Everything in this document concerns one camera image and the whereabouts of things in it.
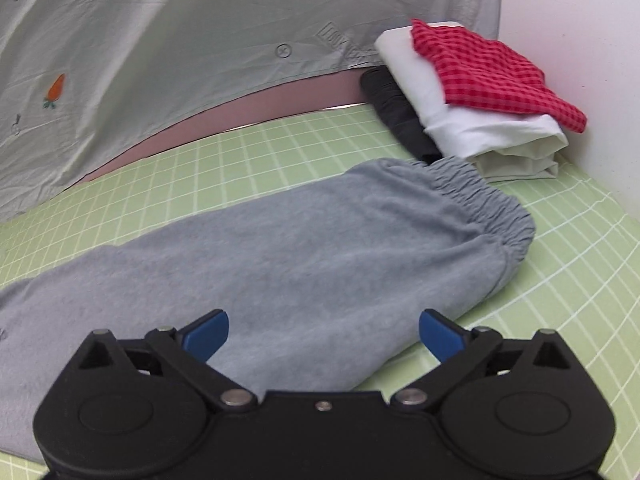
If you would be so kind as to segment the folded white cloth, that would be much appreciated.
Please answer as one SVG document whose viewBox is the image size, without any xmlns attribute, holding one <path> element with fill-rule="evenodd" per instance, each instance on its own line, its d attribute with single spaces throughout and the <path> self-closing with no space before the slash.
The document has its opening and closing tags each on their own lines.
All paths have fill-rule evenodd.
<svg viewBox="0 0 640 480">
<path fill-rule="evenodd" d="M 431 62 L 413 49 L 411 28 L 386 30 L 378 55 L 418 115 L 424 133 L 446 157 L 470 162 L 488 181 L 555 178 L 555 154 L 567 147 L 549 115 L 522 116 L 447 104 Z"/>
</svg>

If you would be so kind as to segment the folded black cloth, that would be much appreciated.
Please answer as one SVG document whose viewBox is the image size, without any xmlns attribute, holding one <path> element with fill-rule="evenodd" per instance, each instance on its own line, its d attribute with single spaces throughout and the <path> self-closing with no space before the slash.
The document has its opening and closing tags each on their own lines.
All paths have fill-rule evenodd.
<svg viewBox="0 0 640 480">
<path fill-rule="evenodd" d="M 386 66 L 366 70 L 359 82 L 378 119 L 410 155 L 427 165 L 442 159 L 442 153 L 424 132 L 416 111 Z"/>
</svg>

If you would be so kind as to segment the grey carrot print sheet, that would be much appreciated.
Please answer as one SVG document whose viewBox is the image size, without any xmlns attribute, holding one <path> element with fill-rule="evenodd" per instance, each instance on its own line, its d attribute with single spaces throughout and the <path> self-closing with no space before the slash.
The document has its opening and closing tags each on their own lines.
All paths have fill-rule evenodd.
<svg viewBox="0 0 640 480">
<path fill-rule="evenodd" d="M 278 84 L 368 67 L 386 29 L 496 38 L 501 0 L 1 0 L 1 217 L 177 122 Z"/>
</svg>

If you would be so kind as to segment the red checkered folded cloth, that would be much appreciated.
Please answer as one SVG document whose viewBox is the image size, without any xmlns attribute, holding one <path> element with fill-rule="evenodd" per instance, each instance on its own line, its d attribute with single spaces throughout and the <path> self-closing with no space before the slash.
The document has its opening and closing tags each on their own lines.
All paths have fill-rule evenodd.
<svg viewBox="0 0 640 480">
<path fill-rule="evenodd" d="M 413 50 L 433 66 L 452 105 L 515 115 L 549 115 L 576 133 L 587 116 L 554 93 L 544 72 L 499 40 L 463 26 L 411 22 Z"/>
</svg>

